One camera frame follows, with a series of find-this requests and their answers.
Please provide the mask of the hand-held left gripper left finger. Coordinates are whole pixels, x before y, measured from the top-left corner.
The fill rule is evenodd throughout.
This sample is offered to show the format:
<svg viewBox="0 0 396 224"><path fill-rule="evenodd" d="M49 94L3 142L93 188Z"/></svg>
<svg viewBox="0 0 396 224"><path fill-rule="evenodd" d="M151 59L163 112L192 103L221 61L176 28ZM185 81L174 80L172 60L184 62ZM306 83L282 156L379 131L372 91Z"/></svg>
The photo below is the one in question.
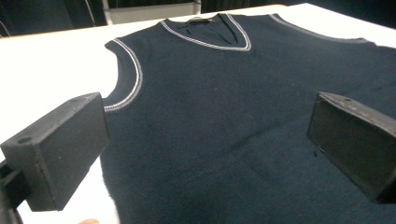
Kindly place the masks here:
<svg viewBox="0 0 396 224"><path fill-rule="evenodd" d="M100 93L59 105L0 144L17 177L7 187L11 204L26 201L34 212L63 210L107 143Z"/></svg>

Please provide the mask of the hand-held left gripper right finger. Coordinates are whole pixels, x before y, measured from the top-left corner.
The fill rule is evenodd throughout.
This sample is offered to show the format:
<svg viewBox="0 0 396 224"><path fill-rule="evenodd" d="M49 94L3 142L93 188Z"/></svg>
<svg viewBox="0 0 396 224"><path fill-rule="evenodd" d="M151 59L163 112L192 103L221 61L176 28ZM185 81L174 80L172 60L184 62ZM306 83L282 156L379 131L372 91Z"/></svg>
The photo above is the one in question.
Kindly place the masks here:
<svg viewBox="0 0 396 224"><path fill-rule="evenodd" d="M396 119L319 92L307 137L374 203L396 203Z"/></svg>

